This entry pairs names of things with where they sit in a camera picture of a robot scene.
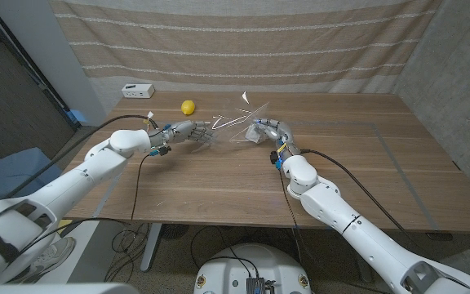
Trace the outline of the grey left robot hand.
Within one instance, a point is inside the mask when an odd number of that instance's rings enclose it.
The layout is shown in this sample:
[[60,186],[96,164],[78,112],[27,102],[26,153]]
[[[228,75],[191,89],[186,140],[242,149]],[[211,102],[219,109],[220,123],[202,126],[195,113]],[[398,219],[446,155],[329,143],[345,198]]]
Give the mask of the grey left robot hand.
[[213,141],[213,131],[209,128],[209,122],[205,121],[181,121],[171,124],[168,128],[149,133],[152,147],[160,147],[168,144],[182,143],[186,140],[202,144]]

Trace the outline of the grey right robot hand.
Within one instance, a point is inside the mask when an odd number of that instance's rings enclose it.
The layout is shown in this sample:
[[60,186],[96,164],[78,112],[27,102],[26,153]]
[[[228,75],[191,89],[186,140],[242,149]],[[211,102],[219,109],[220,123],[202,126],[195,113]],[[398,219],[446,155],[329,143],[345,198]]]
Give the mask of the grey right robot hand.
[[254,126],[259,134],[274,141],[278,149],[286,145],[282,150],[285,152],[285,154],[282,155],[284,160],[288,159],[290,156],[300,155],[300,150],[295,145],[293,131],[285,122],[271,118],[256,118],[254,120]]

